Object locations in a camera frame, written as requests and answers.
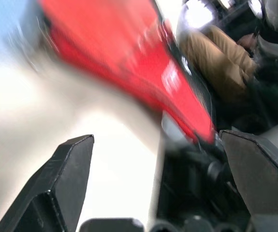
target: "tan pants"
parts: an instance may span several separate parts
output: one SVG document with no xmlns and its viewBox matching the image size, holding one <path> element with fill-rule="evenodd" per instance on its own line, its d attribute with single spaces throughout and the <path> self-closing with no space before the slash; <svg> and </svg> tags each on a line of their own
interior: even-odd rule
<svg viewBox="0 0 278 232">
<path fill-rule="evenodd" d="M 210 26 L 205 35 L 191 32 L 180 43 L 180 49 L 224 101 L 236 102 L 245 98 L 243 77 L 249 80 L 256 64 L 247 51 L 222 30 Z"/>
</svg>

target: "leg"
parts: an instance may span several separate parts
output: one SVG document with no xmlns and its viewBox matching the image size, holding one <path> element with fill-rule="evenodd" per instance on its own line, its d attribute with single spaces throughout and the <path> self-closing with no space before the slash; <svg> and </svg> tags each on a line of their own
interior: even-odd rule
<svg viewBox="0 0 278 232">
<path fill-rule="evenodd" d="M 192 32 L 180 43 L 180 49 L 224 101 L 244 98 L 246 86 L 241 75 L 247 76 L 206 36 Z"/>
<path fill-rule="evenodd" d="M 237 45 L 235 41 L 216 26 L 210 26 L 205 35 L 216 44 L 234 64 L 240 66 L 247 75 L 252 75 L 256 68 L 256 64 L 242 46 Z"/>
</svg>

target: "knee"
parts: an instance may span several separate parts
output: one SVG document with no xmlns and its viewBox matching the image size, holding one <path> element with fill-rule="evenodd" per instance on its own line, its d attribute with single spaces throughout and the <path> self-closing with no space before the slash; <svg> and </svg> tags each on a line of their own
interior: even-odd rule
<svg viewBox="0 0 278 232">
<path fill-rule="evenodd" d="M 179 49 L 187 56 L 189 53 L 193 52 L 194 47 L 198 46 L 200 40 L 201 36 L 198 35 L 198 33 L 190 33 L 179 41 Z"/>
<path fill-rule="evenodd" d="M 220 29 L 215 25 L 210 25 L 206 28 L 205 34 L 206 35 L 215 35 L 220 32 Z"/>
<path fill-rule="evenodd" d="M 180 33 L 177 38 L 177 43 L 180 48 L 191 45 L 192 37 L 196 36 L 198 30 L 188 30 Z"/>
</svg>

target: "person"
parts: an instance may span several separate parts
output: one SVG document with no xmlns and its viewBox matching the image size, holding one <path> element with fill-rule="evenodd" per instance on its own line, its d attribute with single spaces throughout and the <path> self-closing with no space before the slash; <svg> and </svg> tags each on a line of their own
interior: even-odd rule
<svg viewBox="0 0 278 232">
<path fill-rule="evenodd" d="M 252 48 L 255 43 L 253 34 L 235 42 L 218 27 L 209 26 L 204 34 L 188 33 L 179 47 L 223 101 L 239 102 L 246 99 L 245 81 L 252 78 L 257 67 L 245 48 Z"/>
</svg>

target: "white floor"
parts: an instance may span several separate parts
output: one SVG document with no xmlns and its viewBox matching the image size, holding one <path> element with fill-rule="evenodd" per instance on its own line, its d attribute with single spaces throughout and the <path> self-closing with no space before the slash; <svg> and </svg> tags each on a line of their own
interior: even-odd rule
<svg viewBox="0 0 278 232">
<path fill-rule="evenodd" d="M 79 225 L 96 217 L 134 217 L 146 225 L 162 154 L 159 120 L 134 99 L 44 52 L 34 64 L 38 72 L 25 61 L 0 62 L 0 219 L 59 144 L 94 134 Z"/>
</svg>

